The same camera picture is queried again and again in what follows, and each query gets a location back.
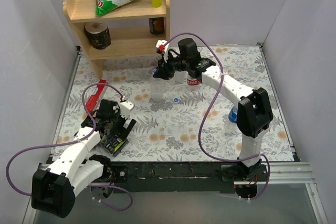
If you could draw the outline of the clear plastic bottle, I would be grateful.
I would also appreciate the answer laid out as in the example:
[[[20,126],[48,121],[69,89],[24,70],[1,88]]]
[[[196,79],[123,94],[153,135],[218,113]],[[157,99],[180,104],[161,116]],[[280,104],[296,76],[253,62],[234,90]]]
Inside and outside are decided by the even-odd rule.
[[[162,101],[163,93],[164,93],[164,80],[159,78],[154,78],[153,73],[152,77],[150,78],[150,91],[151,91],[151,98],[155,102]]]

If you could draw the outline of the clear bottle red label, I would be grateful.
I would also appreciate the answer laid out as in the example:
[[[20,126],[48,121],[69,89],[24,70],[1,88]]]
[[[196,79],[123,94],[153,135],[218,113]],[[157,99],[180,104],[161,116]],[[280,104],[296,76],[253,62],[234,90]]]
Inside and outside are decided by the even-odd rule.
[[[197,86],[199,84],[201,84],[200,81],[198,81],[197,79],[191,77],[189,74],[187,75],[187,84],[189,86]]]

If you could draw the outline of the blue label water bottle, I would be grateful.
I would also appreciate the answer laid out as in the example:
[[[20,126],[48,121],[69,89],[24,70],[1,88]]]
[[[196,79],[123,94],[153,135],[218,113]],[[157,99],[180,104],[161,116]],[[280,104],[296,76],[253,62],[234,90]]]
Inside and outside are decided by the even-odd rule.
[[[235,106],[233,106],[228,114],[228,119],[230,122],[236,124],[237,122],[237,108]]]

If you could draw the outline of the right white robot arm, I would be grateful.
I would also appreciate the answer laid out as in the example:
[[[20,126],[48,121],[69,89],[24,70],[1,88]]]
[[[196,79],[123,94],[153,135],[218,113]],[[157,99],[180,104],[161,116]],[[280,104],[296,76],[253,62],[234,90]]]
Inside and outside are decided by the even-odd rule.
[[[212,61],[201,57],[196,42],[185,38],[178,42],[179,51],[170,48],[166,40],[158,40],[155,50],[161,55],[154,78],[169,80],[176,72],[187,72],[200,83],[216,90],[237,108],[237,127],[242,133],[242,148],[236,174],[242,179],[251,180],[261,164],[261,144],[269,131],[273,113],[268,93],[265,89],[253,89],[231,76],[224,74],[219,60]]]

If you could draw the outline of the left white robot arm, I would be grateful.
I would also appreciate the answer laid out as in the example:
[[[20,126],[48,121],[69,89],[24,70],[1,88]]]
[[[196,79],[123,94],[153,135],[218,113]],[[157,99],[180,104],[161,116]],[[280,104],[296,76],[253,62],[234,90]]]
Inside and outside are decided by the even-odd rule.
[[[114,168],[110,158],[102,155],[88,156],[97,145],[116,156],[128,144],[128,135],[136,124],[129,119],[134,103],[129,100],[103,99],[99,108],[88,114],[75,134],[75,143],[46,169],[33,175],[31,206],[64,218],[71,212],[76,197],[92,182],[121,182],[127,169]]]

